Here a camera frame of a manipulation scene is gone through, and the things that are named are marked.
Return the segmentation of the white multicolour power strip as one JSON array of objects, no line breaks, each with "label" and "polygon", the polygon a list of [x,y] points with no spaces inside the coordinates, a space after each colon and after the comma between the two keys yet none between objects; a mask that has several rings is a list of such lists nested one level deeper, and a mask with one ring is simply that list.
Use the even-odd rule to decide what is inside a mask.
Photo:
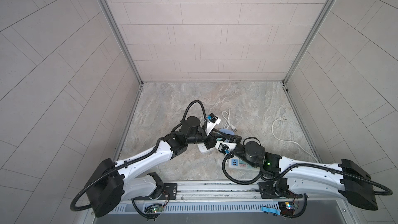
[{"label": "white multicolour power strip", "polygon": [[254,171],[254,172],[259,172],[259,168],[254,168],[251,165],[247,164],[246,162],[238,159],[238,158],[232,158],[228,160],[228,167],[230,169],[236,169],[236,170],[246,170],[246,171]]}]

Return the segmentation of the white square socket cube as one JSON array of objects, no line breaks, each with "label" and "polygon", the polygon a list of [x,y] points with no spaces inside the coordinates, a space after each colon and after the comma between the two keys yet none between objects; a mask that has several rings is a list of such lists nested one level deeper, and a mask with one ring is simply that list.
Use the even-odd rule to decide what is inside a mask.
[{"label": "white square socket cube", "polygon": [[198,144],[198,149],[199,149],[200,153],[206,154],[206,153],[212,152],[215,148],[212,147],[212,148],[208,149],[205,144]]}]

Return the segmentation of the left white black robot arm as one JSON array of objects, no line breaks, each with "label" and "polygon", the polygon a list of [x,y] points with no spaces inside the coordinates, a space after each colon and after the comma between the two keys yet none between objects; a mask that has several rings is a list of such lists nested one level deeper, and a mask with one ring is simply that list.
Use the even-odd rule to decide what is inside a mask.
[{"label": "left white black robot arm", "polygon": [[154,147],[125,160],[103,160],[83,190],[73,198],[70,210],[92,209],[96,217],[103,217],[124,200],[136,197],[156,199],[162,193],[163,181],[156,173],[141,174],[179,156],[190,144],[205,144],[208,149],[213,148],[217,137],[212,131],[220,122],[214,114],[205,117],[204,124],[199,118],[190,116],[170,134],[159,138]]}]

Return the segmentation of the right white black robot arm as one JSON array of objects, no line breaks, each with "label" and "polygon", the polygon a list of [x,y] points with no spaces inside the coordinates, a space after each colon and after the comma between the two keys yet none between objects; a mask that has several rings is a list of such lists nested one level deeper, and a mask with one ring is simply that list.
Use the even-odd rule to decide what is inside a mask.
[{"label": "right white black robot arm", "polygon": [[[310,163],[267,152],[256,137],[212,131],[210,144],[225,155],[222,162],[224,175],[232,182],[250,185],[263,180],[269,187],[269,197],[328,195],[347,200],[353,206],[375,211],[376,196],[391,196],[393,191],[375,181],[351,160],[341,163]],[[226,169],[226,162],[238,158],[257,169],[258,175],[250,180],[233,178]]]}]

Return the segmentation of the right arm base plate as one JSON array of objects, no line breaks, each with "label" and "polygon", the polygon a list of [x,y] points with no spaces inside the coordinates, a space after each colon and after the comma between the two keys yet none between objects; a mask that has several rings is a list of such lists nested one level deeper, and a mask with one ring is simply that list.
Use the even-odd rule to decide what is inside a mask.
[{"label": "right arm base plate", "polygon": [[302,194],[294,194],[289,185],[282,180],[277,182],[260,182],[258,192],[262,199],[294,199],[303,198]]}]

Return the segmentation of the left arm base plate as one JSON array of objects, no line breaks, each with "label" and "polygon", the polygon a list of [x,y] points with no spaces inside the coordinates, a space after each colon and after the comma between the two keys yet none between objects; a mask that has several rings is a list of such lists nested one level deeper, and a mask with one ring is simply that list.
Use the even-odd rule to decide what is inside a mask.
[{"label": "left arm base plate", "polygon": [[159,187],[155,190],[153,194],[146,197],[137,197],[135,200],[143,201],[165,201],[165,200],[175,200],[177,195],[177,183],[164,183],[163,188]]}]

